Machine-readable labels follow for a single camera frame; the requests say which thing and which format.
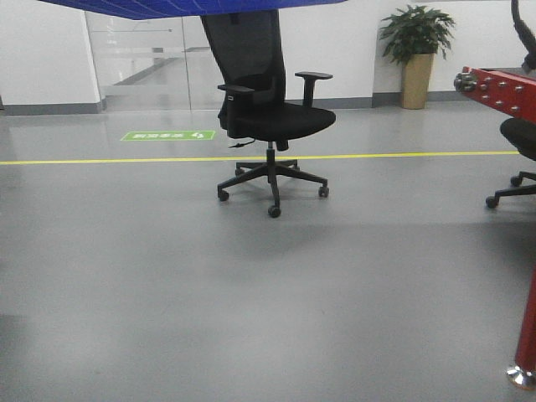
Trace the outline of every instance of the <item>blue canopy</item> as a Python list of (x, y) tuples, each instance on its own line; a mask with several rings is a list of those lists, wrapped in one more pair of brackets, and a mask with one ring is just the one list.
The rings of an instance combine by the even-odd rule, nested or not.
[(341, 3), (346, 0), (39, 0), (85, 11), (93, 11), (129, 19), (155, 19), (208, 15), (222, 13), (244, 13), (312, 6), (317, 4)]

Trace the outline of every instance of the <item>potted plant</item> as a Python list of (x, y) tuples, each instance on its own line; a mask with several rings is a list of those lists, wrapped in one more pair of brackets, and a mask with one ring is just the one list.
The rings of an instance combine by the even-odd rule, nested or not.
[(451, 49), (451, 28), (456, 23), (446, 13), (427, 6), (407, 6), (407, 10), (397, 8), (398, 14), (391, 14), (382, 21), (390, 24), (380, 29), (380, 39), (387, 39), (383, 56), (391, 56), (391, 61), (402, 63), (402, 107), (422, 109), (425, 107), (428, 83), (434, 55), (441, 50), (443, 59), (446, 50)]

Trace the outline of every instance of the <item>black office chair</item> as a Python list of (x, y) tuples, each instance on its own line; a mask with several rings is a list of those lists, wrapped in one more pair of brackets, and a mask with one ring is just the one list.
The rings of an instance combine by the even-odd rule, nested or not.
[[(522, 119), (508, 119), (501, 125), (501, 133), (519, 150), (519, 153), (536, 161), (535, 124)], [(536, 180), (536, 173), (519, 172), (517, 176), (510, 178), (510, 183), (515, 188), (499, 190), (494, 196), (486, 198), (488, 208), (497, 207), (501, 197), (536, 194), (536, 184), (520, 187), (524, 178)]]
[(224, 188), (267, 176), (275, 201), (268, 213), (277, 218), (281, 214), (277, 175), (321, 183), (318, 194), (327, 197), (327, 180), (301, 172), (297, 160), (276, 162), (274, 143), (278, 151), (286, 151), (289, 140), (310, 136), (335, 122), (331, 111), (312, 107), (315, 81), (332, 76), (296, 73), (305, 79), (302, 105), (285, 103), (285, 67), (277, 10), (210, 15), (201, 19), (225, 82), (218, 86), (225, 91), (218, 114), (221, 127), (231, 138), (249, 137), (268, 142), (266, 162), (238, 162), (235, 177), (218, 185), (220, 201), (229, 198)]

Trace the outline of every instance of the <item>yellow floor line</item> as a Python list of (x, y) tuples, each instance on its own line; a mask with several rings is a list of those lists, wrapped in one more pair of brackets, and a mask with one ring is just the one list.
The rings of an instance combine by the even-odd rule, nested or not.
[[(517, 151), (466, 151), (466, 152), (400, 152), (400, 153), (361, 153), (343, 155), (304, 155), (284, 156), (277, 159), (366, 159), (380, 157), (481, 157), (499, 155), (517, 155)], [(0, 161), (0, 166), (9, 165), (81, 165), (103, 163), (147, 163), (147, 162), (225, 162), (225, 161), (262, 161), (265, 157), (149, 157), (136, 159), (66, 159), (50, 161)]]

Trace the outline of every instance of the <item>mesh chair backrest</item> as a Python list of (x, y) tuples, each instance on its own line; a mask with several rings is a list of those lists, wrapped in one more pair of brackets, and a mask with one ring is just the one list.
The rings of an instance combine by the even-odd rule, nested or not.
[[(225, 84), (256, 92), (242, 107), (266, 107), (285, 99), (285, 67), (277, 10), (201, 17)], [(225, 115), (225, 103), (220, 115)]]

